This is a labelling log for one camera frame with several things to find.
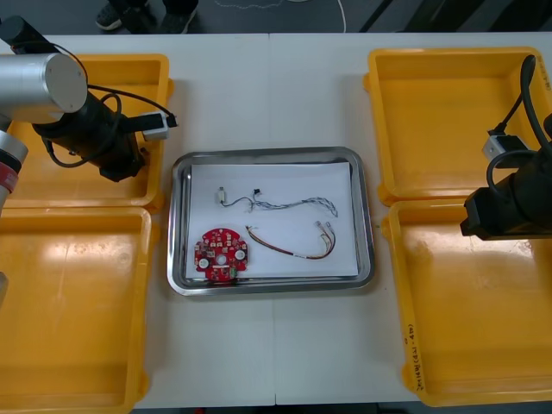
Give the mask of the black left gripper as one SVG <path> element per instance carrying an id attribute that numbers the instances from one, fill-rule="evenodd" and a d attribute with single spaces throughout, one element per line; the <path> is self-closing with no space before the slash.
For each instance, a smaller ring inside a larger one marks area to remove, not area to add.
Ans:
<path id="1" fill-rule="evenodd" d="M 116 183 L 136 177 L 147 164 L 148 156 L 149 152 L 144 147 L 134 148 L 129 158 L 108 167 L 101 167 L 99 169 L 100 175 Z"/>

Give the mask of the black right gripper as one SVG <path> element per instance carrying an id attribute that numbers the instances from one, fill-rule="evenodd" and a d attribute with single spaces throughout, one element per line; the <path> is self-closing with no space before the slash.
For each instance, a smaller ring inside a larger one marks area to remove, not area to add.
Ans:
<path id="1" fill-rule="evenodd" d="M 467 217 L 461 222 L 463 236 L 477 236 L 482 241 L 513 240 L 518 237 L 512 229 L 516 210 L 511 200 L 492 191 L 475 191 L 464 203 Z"/>

